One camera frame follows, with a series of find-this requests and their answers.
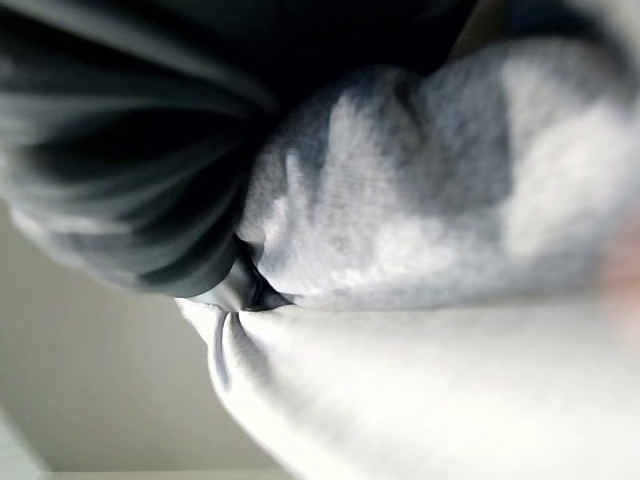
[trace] gray hoodie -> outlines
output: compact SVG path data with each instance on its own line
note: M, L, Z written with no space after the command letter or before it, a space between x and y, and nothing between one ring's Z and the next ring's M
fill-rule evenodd
M240 238L293 305L181 301L309 480L640 478L640 2L522 2L427 78L361 71L263 150Z

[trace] ceiling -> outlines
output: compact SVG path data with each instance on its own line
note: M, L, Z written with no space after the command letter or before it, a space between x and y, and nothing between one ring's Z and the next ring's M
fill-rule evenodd
M54 471L273 466L216 400L169 299L48 260L0 212L0 402Z

